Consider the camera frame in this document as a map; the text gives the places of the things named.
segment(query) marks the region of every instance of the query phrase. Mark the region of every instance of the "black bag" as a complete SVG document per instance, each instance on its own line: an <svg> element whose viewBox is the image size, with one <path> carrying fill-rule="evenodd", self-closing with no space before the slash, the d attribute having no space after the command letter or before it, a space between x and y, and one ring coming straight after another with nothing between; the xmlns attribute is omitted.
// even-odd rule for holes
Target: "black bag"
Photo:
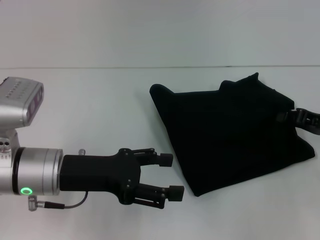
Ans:
<svg viewBox="0 0 320 240"><path fill-rule="evenodd" d="M217 91L174 93L155 84L150 94L197 197L315 156L297 135L294 101L258 73L223 81Z"/></svg>

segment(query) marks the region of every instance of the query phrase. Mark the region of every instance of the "metal cylinder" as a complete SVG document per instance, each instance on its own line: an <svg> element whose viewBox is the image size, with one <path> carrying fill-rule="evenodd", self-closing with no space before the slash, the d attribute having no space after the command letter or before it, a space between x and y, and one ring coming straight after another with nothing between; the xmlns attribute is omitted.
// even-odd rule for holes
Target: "metal cylinder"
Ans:
<svg viewBox="0 0 320 240"><path fill-rule="evenodd" d="M17 172L19 194L59 194L62 158L62 149L26 147L21 154Z"/></svg>
<svg viewBox="0 0 320 240"><path fill-rule="evenodd" d="M28 196L28 208L29 211L34 212L38 208L37 196Z"/></svg>

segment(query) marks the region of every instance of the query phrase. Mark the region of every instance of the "green led ring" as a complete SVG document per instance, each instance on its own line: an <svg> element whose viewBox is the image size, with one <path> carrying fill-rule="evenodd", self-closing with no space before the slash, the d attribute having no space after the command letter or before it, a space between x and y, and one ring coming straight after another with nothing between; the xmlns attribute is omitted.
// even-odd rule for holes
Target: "green led ring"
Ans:
<svg viewBox="0 0 320 240"><path fill-rule="evenodd" d="M21 188L20 192L21 192L23 195L30 195L30 194L32 194L32 190L31 190L31 188L29 188L29 187L23 187L23 188Z"/></svg>

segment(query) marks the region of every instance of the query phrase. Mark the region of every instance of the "white tabletop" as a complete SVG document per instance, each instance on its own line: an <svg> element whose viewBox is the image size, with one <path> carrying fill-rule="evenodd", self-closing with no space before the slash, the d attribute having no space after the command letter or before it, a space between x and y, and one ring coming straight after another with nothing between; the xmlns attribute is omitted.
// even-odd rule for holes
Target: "white tabletop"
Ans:
<svg viewBox="0 0 320 240"><path fill-rule="evenodd" d="M320 112L320 69L315 67L212 69L16 69L7 76L44 83L43 104L29 127L18 130L25 147L62 148L65 154L113 155L120 148L173 153L149 95L152 84L175 92L216 90L223 80L255 72L296 107ZM317 153L320 137L298 134ZM0 197L3 240L318 240L320 164L317 157L284 170L193 196L178 162L172 168L144 166L141 183L184 185L183 202L159 210L124 206L111 193L90 192L80 207L29 212L26 196ZM40 200L75 204L83 192L61 192Z"/></svg>
<svg viewBox="0 0 320 240"><path fill-rule="evenodd" d="M0 68L320 65L318 0L1 0Z"/></svg>

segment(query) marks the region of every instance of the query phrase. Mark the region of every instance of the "black strap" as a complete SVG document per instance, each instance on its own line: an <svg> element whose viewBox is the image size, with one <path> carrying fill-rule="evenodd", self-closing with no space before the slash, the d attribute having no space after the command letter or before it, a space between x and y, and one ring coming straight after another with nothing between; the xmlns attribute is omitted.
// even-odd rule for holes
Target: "black strap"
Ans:
<svg viewBox="0 0 320 240"><path fill-rule="evenodd" d="M288 118L294 122L296 128L320 135L320 114L297 108L296 111L281 112L276 116L277 122L284 122Z"/></svg>

